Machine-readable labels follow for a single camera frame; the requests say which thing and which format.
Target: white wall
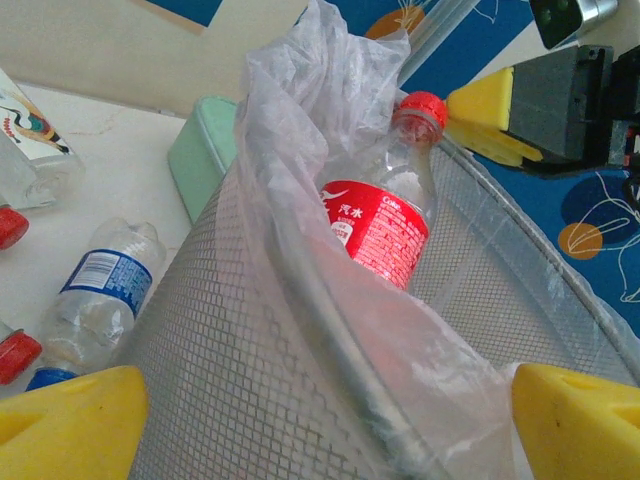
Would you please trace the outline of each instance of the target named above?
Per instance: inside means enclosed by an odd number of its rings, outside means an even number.
[[[224,0],[196,28],[144,0],[3,0],[0,67],[18,80],[188,115],[239,100],[244,53],[285,33],[306,0]]]

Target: white table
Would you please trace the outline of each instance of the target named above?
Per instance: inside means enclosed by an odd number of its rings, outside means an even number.
[[[23,212],[31,223],[29,231],[0,252],[0,318],[33,333],[104,220],[121,216],[129,222],[151,222],[167,247],[166,265],[190,222],[167,164],[167,151],[183,119],[21,87],[87,170],[82,185],[64,202]],[[33,367],[12,385],[0,387],[0,398],[24,391],[32,373]]]

